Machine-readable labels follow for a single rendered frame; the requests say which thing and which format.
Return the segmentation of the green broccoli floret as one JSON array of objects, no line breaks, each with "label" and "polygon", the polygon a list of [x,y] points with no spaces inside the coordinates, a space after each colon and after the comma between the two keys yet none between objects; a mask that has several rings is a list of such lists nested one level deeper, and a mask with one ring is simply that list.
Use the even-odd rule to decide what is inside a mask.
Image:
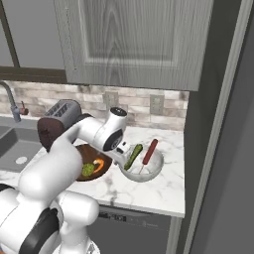
[{"label": "green broccoli floret", "polygon": [[83,165],[81,174],[84,177],[91,176],[93,174],[93,172],[94,172],[94,165],[93,164],[86,163]]}]

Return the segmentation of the grey cupboard door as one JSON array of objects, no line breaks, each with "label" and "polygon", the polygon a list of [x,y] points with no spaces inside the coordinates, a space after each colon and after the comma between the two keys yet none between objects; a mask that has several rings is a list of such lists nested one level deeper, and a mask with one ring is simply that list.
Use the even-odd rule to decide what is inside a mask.
[{"label": "grey cupboard door", "polygon": [[54,0],[69,83],[197,91],[214,0]]}]

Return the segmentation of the grey sink basin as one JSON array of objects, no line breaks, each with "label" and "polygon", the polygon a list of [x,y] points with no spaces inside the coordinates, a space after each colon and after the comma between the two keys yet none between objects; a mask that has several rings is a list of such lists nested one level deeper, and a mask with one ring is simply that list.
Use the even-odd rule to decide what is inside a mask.
[{"label": "grey sink basin", "polygon": [[42,148],[37,120],[0,116],[0,170],[20,173]]}]

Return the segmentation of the tall grey cabinet panel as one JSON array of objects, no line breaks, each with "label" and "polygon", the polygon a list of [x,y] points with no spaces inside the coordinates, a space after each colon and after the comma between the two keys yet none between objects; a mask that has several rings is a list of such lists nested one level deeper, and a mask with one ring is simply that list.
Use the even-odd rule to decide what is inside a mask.
[{"label": "tall grey cabinet panel", "polygon": [[236,254],[232,239],[250,194],[254,142],[254,0],[214,0],[200,86],[185,126],[185,195],[176,254]]}]

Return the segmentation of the dark grey dishwasher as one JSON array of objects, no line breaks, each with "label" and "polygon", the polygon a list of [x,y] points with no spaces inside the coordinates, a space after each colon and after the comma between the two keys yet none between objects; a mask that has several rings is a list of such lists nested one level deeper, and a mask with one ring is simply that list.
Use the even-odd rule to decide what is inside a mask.
[{"label": "dark grey dishwasher", "polygon": [[100,254],[166,254],[171,218],[102,205],[87,227]]}]

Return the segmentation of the orange shrimp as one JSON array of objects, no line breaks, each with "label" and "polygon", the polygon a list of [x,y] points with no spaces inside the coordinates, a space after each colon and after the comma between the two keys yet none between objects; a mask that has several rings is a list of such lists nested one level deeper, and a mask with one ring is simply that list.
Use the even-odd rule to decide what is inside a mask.
[{"label": "orange shrimp", "polygon": [[99,172],[103,166],[104,166],[104,161],[102,159],[95,159],[93,161],[93,165],[94,165],[94,173]]}]

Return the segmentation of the grey curved tap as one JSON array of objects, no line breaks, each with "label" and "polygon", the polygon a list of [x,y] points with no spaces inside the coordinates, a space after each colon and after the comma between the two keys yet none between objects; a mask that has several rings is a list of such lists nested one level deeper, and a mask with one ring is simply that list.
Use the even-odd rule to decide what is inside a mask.
[{"label": "grey curved tap", "polygon": [[11,105],[10,109],[11,109],[14,121],[20,122],[21,121],[20,109],[17,107],[17,105],[15,103],[15,100],[14,100],[14,97],[13,97],[13,94],[12,94],[12,91],[11,91],[9,85],[3,80],[0,80],[0,85],[3,86],[7,92],[8,99],[9,99],[9,102]]}]

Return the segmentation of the green cucumber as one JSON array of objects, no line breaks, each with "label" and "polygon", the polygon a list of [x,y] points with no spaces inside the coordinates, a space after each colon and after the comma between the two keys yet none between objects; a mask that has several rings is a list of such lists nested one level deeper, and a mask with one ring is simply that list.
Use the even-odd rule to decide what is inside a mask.
[{"label": "green cucumber", "polygon": [[143,145],[142,145],[142,144],[137,144],[137,145],[135,146],[135,148],[134,148],[134,150],[132,151],[132,154],[131,154],[131,156],[130,156],[128,162],[127,162],[127,163],[125,164],[125,166],[124,166],[124,170],[125,170],[125,171],[128,171],[128,170],[132,167],[134,161],[135,161],[136,158],[139,156],[139,154],[142,152],[142,150],[143,150]]}]

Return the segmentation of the white marble bowl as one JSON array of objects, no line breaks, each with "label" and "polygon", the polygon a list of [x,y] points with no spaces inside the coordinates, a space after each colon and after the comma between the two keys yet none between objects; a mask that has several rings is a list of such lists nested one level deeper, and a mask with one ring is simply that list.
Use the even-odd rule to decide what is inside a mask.
[{"label": "white marble bowl", "polygon": [[164,156],[158,149],[156,149],[148,164],[143,165],[143,159],[148,149],[148,146],[143,146],[143,150],[135,159],[129,170],[125,170],[123,167],[120,168],[126,178],[137,183],[143,183],[152,180],[159,174],[164,165]]}]

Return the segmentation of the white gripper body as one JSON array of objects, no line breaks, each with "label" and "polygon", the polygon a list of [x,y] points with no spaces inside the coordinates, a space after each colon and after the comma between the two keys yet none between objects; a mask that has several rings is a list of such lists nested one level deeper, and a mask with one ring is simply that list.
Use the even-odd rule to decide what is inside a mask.
[{"label": "white gripper body", "polygon": [[113,163],[119,168],[123,169],[126,163],[128,162],[129,158],[130,158],[129,151],[124,152],[123,154],[121,154],[120,152],[115,152]]}]

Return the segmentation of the grey toaster with brown side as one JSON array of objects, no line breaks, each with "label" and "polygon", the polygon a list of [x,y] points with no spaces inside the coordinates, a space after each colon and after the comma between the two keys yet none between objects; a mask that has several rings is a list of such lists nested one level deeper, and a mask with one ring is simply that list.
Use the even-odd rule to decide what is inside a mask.
[{"label": "grey toaster with brown side", "polygon": [[41,144],[49,152],[57,137],[86,117],[90,114],[82,113],[76,100],[61,99],[37,123]]}]

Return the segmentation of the grey wall socket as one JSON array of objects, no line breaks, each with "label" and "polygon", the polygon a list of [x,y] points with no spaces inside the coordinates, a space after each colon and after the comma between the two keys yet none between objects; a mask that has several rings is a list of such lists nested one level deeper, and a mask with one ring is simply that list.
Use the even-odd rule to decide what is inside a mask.
[{"label": "grey wall socket", "polygon": [[119,104],[118,93],[106,91],[104,93],[104,102],[107,109],[117,106]]},{"label": "grey wall socket", "polygon": [[163,95],[150,95],[150,113],[153,115],[162,115],[164,110],[164,100]]}]

